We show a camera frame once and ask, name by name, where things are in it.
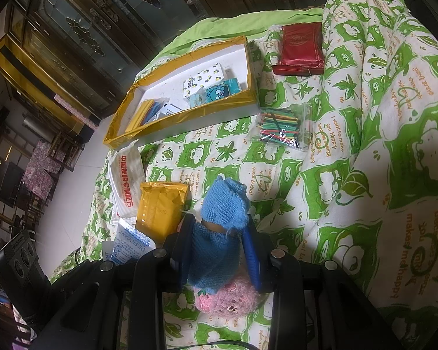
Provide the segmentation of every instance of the yellow box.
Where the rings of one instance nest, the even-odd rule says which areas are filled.
[[[125,132],[143,97],[145,100],[169,97],[176,106],[186,104],[180,101],[183,101],[183,80],[211,62],[220,62],[227,78],[237,77],[242,91]],[[245,36],[235,37],[170,60],[134,83],[110,123],[104,144],[119,150],[139,139],[139,145],[142,146],[209,125],[249,117],[258,112],[257,87],[251,72],[248,43]]]

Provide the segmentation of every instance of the table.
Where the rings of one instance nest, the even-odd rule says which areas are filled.
[[[47,200],[50,189],[54,185],[54,180],[49,172],[57,174],[61,167],[60,164],[47,156],[49,149],[49,142],[39,140],[23,176],[24,185],[44,201]],[[63,160],[64,156],[64,152],[59,152],[57,157],[59,160]]]

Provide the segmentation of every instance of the black cable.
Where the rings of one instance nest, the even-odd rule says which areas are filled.
[[[76,262],[76,265],[79,265],[79,262],[78,262],[78,255],[79,255],[80,250],[81,250],[81,246],[78,247],[78,248],[76,249],[76,251],[75,251],[75,262]]]
[[[197,347],[197,346],[208,346],[208,345],[235,345],[235,346],[241,346],[243,348],[246,348],[248,350],[259,350],[256,346],[253,346],[251,344],[247,344],[246,342],[242,341],[215,341],[215,342],[208,342],[207,344],[197,344],[197,345],[188,345],[188,346],[182,346],[182,347],[175,347],[173,349],[169,350],[182,350],[182,349],[189,349],[191,347]]]

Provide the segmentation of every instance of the tiled floor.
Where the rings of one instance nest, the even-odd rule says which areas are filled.
[[[53,200],[41,218],[36,232],[36,249],[39,264],[46,275],[50,275],[70,252],[81,246],[94,183],[109,150],[102,140],[110,120],[111,117],[101,122],[86,144],[75,170],[62,172]]]

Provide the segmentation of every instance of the pink knitted toy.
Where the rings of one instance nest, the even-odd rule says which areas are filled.
[[[255,290],[248,275],[238,273],[215,295],[194,288],[195,306],[204,313],[224,318],[246,316],[253,312],[259,301],[260,294]]]

